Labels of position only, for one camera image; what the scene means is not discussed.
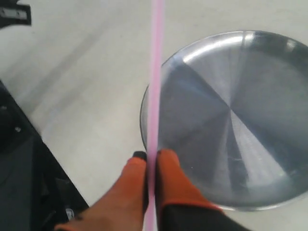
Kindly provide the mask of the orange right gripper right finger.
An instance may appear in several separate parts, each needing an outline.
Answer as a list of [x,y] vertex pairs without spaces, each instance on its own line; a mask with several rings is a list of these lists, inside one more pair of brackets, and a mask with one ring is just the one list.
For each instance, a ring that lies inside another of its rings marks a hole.
[[162,149],[157,154],[155,199],[160,231],[246,230],[202,196],[170,149]]

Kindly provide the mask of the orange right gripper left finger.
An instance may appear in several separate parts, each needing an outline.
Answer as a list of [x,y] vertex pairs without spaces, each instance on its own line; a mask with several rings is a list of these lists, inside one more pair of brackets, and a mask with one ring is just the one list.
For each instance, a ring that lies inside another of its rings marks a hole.
[[147,155],[134,152],[120,177],[95,204],[56,231],[141,231],[147,208]]

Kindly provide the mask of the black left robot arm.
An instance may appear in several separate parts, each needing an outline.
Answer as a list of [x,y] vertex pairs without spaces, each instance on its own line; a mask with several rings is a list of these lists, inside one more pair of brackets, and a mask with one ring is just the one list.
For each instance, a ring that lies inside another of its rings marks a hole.
[[31,26],[31,7],[19,4],[19,0],[0,0],[0,29],[9,26]]

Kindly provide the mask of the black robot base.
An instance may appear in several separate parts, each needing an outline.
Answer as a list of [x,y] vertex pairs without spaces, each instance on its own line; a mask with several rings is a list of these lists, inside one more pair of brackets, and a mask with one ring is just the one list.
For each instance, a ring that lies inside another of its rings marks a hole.
[[1,230],[51,231],[87,208],[40,134],[1,85]]

